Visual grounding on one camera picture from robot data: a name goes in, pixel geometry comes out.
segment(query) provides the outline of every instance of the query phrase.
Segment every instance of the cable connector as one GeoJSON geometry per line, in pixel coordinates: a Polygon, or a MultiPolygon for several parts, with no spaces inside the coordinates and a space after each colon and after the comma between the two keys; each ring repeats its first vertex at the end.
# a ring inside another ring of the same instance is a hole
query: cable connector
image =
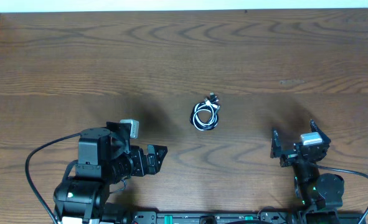
{"type": "Polygon", "coordinates": [[[194,109],[192,110],[192,113],[191,113],[190,122],[199,131],[208,131],[208,130],[212,130],[216,127],[216,125],[219,121],[219,116],[218,116],[217,113],[220,109],[220,105],[218,105],[218,103],[217,103],[218,101],[219,101],[219,99],[217,98],[217,96],[214,93],[210,93],[210,98],[206,97],[206,98],[204,98],[204,102],[198,103],[198,104],[195,105],[195,107],[194,107],[194,109]],[[209,120],[206,123],[202,122],[199,119],[197,114],[200,111],[207,111],[207,112],[211,113],[211,117],[209,118],[209,120]]]}

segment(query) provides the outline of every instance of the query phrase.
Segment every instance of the wood plank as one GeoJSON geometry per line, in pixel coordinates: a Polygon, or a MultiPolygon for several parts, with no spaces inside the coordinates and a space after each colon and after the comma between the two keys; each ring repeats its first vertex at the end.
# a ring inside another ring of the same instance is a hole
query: wood plank
{"type": "MultiPolygon", "coordinates": [[[[3,14],[0,223],[50,223],[24,176],[33,148],[124,118],[140,121],[133,144],[169,153],[158,175],[132,178],[110,202],[299,205],[292,170],[269,158],[272,127],[297,141],[313,118],[333,140],[321,164],[368,173],[368,10],[3,14]],[[219,125],[198,132],[189,115],[210,91],[219,125]]],[[[34,156],[31,173],[51,207],[76,158],[77,139],[34,156]]],[[[363,211],[368,180],[342,176],[342,210],[363,211]]]]}

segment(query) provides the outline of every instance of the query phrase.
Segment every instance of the white background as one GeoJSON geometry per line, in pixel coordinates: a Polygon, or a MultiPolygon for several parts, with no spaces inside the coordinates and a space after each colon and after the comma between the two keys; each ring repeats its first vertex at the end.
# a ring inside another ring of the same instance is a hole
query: white background
{"type": "Polygon", "coordinates": [[[176,11],[368,7],[368,0],[0,0],[0,12],[176,11]]]}

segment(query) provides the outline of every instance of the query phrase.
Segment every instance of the wood grain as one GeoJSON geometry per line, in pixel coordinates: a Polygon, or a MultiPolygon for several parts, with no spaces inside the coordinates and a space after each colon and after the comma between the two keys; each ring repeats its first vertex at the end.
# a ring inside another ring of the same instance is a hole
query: wood grain
{"type": "MultiPolygon", "coordinates": [[[[111,202],[299,205],[292,170],[269,158],[271,127],[297,141],[313,118],[333,140],[321,164],[368,173],[368,9],[1,15],[0,223],[50,223],[24,176],[33,148],[123,118],[140,121],[133,144],[169,153],[158,175],[131,179],[111,202]],[[210,91],[219,125],[198,132],[189,115],[210,91]]],[[[51,207],[75,158],[71,139],[32,160],[51,207]]],[[[342,176],[342,210],[363,211],[368,180],[342,176]]]]}

